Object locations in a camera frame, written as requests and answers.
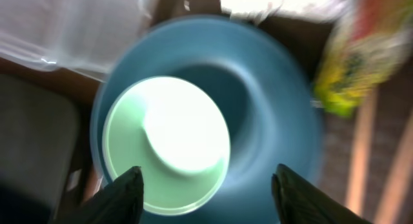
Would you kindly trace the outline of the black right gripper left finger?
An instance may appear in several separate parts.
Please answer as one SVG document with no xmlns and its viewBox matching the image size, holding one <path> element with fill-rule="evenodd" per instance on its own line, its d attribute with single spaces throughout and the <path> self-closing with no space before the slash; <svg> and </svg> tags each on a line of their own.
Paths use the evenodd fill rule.
<svg viewBox="0 0 413 224">
<path fill-rule="evenodd" d="M 55 224 L 139 224 L 143 213 L 144 181 L 134 166 Z"/>
</svg>

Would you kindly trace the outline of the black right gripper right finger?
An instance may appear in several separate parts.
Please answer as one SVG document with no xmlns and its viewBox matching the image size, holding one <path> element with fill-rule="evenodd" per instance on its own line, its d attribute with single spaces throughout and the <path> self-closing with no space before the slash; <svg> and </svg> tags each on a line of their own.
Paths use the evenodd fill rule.
<svg viewBox="0 0 413 224">
<path fill-rule="evenodd" d="M 284 164 L 272 175 L 272 197 L 281 224 L 371 224 Z"/>
</svg>

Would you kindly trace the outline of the wooden chopstick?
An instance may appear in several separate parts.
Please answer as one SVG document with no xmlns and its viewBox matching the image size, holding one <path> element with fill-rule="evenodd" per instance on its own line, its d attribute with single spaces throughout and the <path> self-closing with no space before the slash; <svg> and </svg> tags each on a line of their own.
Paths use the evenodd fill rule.
<svg viewBox="0 0 413 224">
<path fill-rule="evenodd" d="M 363 213 L 377 100 L 378 90 L 373 89 L 358 108 L 354 127 L 345 205 L 359 216 Z"/>
<path fill-rule="evenodd" d="M 390 167 L 374 223 L 389 224 L 398 220 L 412 178 L 412 112 L 404 128 Z"/>
</svg>

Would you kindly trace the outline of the light green bowl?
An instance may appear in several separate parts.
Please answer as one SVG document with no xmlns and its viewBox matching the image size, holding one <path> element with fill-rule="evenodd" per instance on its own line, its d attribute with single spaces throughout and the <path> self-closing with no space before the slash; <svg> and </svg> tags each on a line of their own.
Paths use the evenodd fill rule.
<svg viewBox="0 0 413 224">
<path fill-rule="evenodd" d="M 120 93 L 101 137 L 110 179 L 132 167 L 143 176 L 143 208 L 179 216 L 217 193 L 230 163 L 230 134 L 213 99 L 172 76 L 143 79 Z"/>
</svg>

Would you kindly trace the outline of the dark blue plate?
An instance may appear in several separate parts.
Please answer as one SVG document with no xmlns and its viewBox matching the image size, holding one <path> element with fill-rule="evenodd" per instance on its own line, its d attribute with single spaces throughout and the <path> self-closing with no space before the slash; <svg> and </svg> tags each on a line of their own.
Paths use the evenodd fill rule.
<svg viewBox="0 0 413 224">
<path fill-rule="evenodd" d="M 176 76 L 203 89 L 221 109 L 232 142 L 228 175 L 203 207 L 183 216 L 145 212 L 142 223 L 277 223 L 271 177 L 285 164 L 315 182 L 322 163 L 322 126 L 307 77 L 287 49 L 251 25 L 211 15 L 187 16 L 153 28 L 99 87 L 90 149 L 103 163 L 106 115 L 124 89 L 153 76 Z"/>
</svg>

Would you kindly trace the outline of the yellow snack wrapper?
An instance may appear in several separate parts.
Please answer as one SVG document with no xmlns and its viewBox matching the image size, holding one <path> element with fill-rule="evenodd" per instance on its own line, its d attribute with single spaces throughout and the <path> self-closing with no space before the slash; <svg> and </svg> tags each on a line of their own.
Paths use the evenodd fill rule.
<svg viewBox="0 0 413 224">
<path fill-rule="evenodd" d="M 412 52 L 412 0 L 350 0 L 327 41 L 314 93 L 348 117 Z"/>
</svg>

